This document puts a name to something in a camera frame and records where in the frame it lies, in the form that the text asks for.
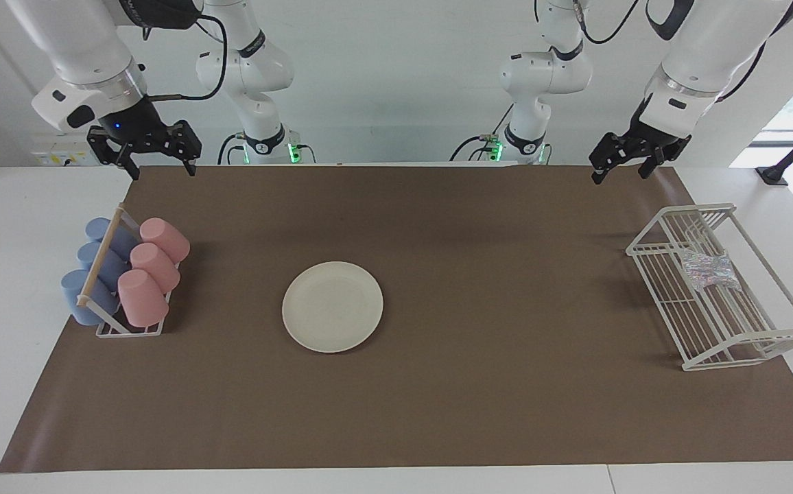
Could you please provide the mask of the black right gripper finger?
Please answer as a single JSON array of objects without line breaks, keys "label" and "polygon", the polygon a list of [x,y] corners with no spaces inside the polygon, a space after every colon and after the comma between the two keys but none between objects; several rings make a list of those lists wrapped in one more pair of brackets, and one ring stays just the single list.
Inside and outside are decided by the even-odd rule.
[{"label": "black right gripper finger", "polygon": [[178,159],[189,177],[195,177],[197,159],[202,153],[202,142],[187,121],[177,121],[165,128],[163,154]]},{"label": "black right gripper finger", "polygon": [[139,180],[139,167],[131,157],[133,154],[131,143],[118,143],[112,140],[102,126],[90,126],[86,140],[95,158],[102,165],[113,165],[123,169],[133,180]]}]

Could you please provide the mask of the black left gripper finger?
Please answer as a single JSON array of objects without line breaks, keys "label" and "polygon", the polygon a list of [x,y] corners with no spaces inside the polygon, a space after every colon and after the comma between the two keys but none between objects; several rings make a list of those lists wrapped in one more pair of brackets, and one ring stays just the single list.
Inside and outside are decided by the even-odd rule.
[{"label": "black left gripper finger", "polygon": [[648,179],[657,167],[672,160],[673,153],[674,145],[654,146],[648,151],[646,160],[638,168],[638,175],[642,179]]},{"label": "black left gripper finger", "polygon": [[605,134],[594,150],[589,154],[592,166],[592,181],[601,185],[612,169],[625,165],[634,158],[634,140],[630,137],[619,137],[616,134]]}]

